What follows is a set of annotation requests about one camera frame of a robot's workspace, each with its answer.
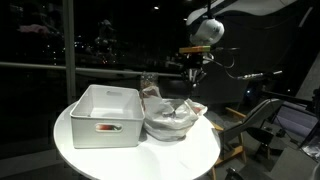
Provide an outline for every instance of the desk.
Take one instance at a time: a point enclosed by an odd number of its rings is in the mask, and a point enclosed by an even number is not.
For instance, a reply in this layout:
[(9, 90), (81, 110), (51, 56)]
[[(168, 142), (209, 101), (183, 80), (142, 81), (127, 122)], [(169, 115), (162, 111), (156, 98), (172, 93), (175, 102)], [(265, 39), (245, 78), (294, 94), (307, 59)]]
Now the desk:
[(54, 126), (54, 141), (62, 158), (90, 179), (195, 179), (214, 165), (220, 140), (209, 120), (201, 116), (183, 141), (161, 142), (142, 133), (130, 148), (75, 149), (70, 111), (66, 108)]

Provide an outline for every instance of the white plastic bin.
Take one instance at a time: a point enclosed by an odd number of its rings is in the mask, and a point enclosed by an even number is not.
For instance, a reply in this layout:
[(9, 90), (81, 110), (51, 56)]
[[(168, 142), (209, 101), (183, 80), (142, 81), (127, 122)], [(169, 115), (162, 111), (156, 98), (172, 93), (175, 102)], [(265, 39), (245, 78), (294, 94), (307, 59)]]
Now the white plastic bin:
[(90, 85), (70, 112), (75, 148), (137, 146), (144, 112), (135, 89)]

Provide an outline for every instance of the chair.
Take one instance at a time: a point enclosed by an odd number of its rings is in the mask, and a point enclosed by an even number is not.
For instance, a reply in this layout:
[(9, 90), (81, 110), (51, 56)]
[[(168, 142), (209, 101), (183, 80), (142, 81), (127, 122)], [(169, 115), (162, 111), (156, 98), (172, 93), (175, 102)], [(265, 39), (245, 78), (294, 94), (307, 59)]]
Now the chair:
[[(221, 153), (214, 167), (239, 154), (242, 155), (242, 159), (244, 163), (246, 163), (246, 154), (245, 154), (244, 145), (243, 145), (243, 136), (241, 133), (245, 131), (247, 128), (249, 128), (250, 126), (252, 126), (253, 124), (270, 117), (281, 106), (282, 103), (283, 101), (278, 99), (264, 100), (262, 103), (260, 103), (254, 109), (252, 109), (247, 115), (239, 113), (230, 108), (226, 108), (226, 110), (229, 113), (231, 113), (234, 116), (234, 118), (239, 120), (242, 119), (242, 121), (240, 121), (239, 124), (233, 127), (230, 127), (228, 129), (224, 129), (223, 127), (212, 122), (213, 126), (218, 130), (219, 137), (220, 137), (220, 144), (222, 148), (224, 145), (226, 145), (231, 149), (227, 153)], [(237, 147), (232, 147), (228, 145), (228, 142), (230, 142), (236, 137), (238, 137), (239, 145)], [(214, 167), (212, 168), (213, 179), (215, 179)]]

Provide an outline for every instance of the table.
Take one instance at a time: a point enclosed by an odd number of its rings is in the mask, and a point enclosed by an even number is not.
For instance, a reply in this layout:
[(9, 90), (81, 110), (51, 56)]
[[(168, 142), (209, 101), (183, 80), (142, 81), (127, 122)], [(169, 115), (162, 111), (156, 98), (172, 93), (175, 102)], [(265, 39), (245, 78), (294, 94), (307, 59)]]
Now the table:
[(144, 131), (137, 147), (75, 149), (70, 111), (66, 108), (54, 126), (54, 141), (62, 158), (90, 179), (195, 179), (214, 165), (220, 153), (219, 136), (201, 116), (183, 141), (162, 142)]

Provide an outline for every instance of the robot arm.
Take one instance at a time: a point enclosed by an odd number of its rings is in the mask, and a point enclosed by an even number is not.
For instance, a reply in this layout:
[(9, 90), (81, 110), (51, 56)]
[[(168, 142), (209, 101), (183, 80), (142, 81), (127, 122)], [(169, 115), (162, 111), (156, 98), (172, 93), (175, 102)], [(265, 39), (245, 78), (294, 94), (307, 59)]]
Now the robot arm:
[(224, 26), (214, 17), (224, 12), (240, 11), (254, 16), (265, 16), (295, 1), (297, 0), (215, 0), (211, 3), (209, 0), (206, 7), (193, 11), (187, 19), (190, 42), (196, 46), (217, 43), (223, 36)]

